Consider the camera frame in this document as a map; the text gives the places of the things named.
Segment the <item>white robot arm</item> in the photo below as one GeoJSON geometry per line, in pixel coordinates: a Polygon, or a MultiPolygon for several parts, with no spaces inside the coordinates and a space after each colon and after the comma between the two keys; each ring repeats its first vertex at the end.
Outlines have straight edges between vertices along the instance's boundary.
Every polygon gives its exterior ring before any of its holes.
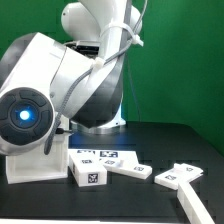
{"type": "Polygon", "coordinates": [[[78,0],[61,15],[71,43],[39,32],[12,42],[0,59],[0,154],[49,153],[61,117],[87,128],[110,122],[125,52],[143,43],[142,16],[132,0],[78,0]]]}

